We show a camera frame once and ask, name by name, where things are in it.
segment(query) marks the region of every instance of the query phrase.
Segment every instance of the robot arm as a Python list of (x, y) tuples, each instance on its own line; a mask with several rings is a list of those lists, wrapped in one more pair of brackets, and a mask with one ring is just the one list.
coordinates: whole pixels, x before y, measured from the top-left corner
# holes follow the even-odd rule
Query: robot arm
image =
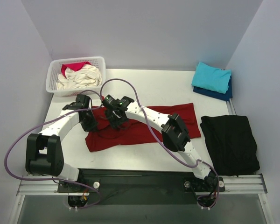
[[(27, 138), (26, 170), (32, 174), (50, 175), (60, 179), (76, 181), (79, 169), (64, 163), (61, 142), (68, 132), (78, 123), (84, 131), (96, 128), (97, 122), (92, 111), (79, 111), (65, 116), (68, 112), (89, 108), (90, 98), (77, 95), (76, 101), (66, 105), (59, 117), (64, 116), (38, 134), (30, 134)], [(47, 154), (40, 151), (47, 149)]]
[[(27, 138), (26, 170), (33, 174), (50, 175), (60, 179), (76, 181), (79, 169), (64, 163), (61, 141), (67, 133), (78, 123), (86, 131), (94, 131), (97, 122), (92, 111), (74, 112), (68, 116), (66, 113), (89, 108), (90, 98), (86, 95), (77, 95), (76, 101), (66, 105), (59, 116), (64, 116), (38, 134), (30, 134)], [(195, 165), (198, 159), (202, 160), (194, 149), (189, 132), (178, 114), (168, 115), (158, 113), (146, 107), (139, 108), (138, 104), (129, 97), (121, 100), (108, 95), (103, 100), (107, 108), (106, 117), (113, 128), (125, 123), (128, 119), (135, 119), (146, 124), (144, 109), (151, 127), (162, 133), (164, 145), (173, 153), (179, 153), (189, 165)], [(47, 149), (47, 154), (40, 151)], [(205, 179), (210, 168), (199, 163), (193, 168), (196, 178)]]
[[(128, 97), (115, 100), (108, 95), (103, 100), (103, 105), (107, 108), (105, 114), (113, 127), (116, 124), (124, 123), (127, 119), (134, 119), (146, 124), (142, 111), (144, 109), (150, 126), (162, 134), (163, 144), (166, 148), (173, 153), (179, 153), (189, 165), (194, 166), (197, 160), (202, 160), (190, 140), (187, 127), (178, 114), (163, 114), (144, 106), (140, 108), (137, 102)], [(204, 179), (210, 173), (210, 168), (203, 163), (198, 163), (198, 166), (192, 168), (192, 171), (196, 178)]]

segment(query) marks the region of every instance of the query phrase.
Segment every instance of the folded black garment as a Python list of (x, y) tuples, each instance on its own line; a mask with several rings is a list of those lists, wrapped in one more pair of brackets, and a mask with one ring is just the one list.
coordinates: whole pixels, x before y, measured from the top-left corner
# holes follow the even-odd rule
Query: folded black garment
[(260, 169), (246, 116), (203, 116), (201, 121), (206, 147), (219, 175), (249, 175)]

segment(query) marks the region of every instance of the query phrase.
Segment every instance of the metal frame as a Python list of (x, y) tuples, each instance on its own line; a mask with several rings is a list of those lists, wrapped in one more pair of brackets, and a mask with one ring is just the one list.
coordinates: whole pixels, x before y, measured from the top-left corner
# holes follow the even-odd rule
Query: metal frame
[[(266, 185), (262, 175), (222, 176), (225, 184), (225, 192), (220, 194), (265, 194)], [(60, 195), (81, 196), (83, 193), (59, 193), (58, 184), (53, 181), (22, 181), (18, 190), (18, 196), (25, 195)]]
[[(226, 102), (229, 114), (236, 115), (232, 100)], [(258, 194), (267, 224), (274, 224), (272, 212), (266, 197), (266, 185), (262, 175), (222, 176), (225, 192), (220, 194)], [(52, 181), (29, 182), (21, 181), (9, 223), (17, 223), (22, 209), (25, 195), (54, 195), (54, 196), (80, 196), (82, 193), (58, 193), (58, 184)]]

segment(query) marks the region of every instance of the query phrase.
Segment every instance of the bolt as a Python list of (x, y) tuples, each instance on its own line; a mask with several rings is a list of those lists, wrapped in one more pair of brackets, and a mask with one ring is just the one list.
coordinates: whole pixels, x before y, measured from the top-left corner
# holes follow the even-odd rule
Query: bolt
[(189, 188), (191, 183), (190, 183), (190, 181), (186, 181), (184, 185), (185, 185), (186, 188)]
[(224, 182), (223, 181), (219, 181), (219, 187), (224, 187)]
[(94, 187), (95, 189), (98, 189), (98, 188), (99, 188), (99, 182), (94, 182), (94, 183), (93, 183), (93, 187)]

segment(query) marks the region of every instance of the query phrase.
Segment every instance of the blue cloth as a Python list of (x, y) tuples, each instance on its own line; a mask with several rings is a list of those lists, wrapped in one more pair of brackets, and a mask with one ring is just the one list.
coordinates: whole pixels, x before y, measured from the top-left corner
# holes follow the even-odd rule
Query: blue cloth
[(193, 92), (197, 92), (200, 93), (202, 95), (208, 96), (208, 97), (213, 97), (216, 99), (221, 99), (221, 100), (225, 100), (225, 101), (229, 101), (230, 98), (232, 98), (232, 85), (231, 85), (231, 77), (228, 83), (228, 90), (226, 91), (225, 94), (219, 93), (219, 92), (215, 92), (215, 91), (211, 91), (211, 90), (206, 90), (203, 88), (199, 88), (194, 86)]
[(217, 69), (199, 62), (192, 86), (225, 94), (228, 90), (230, 77), (231, 70)]

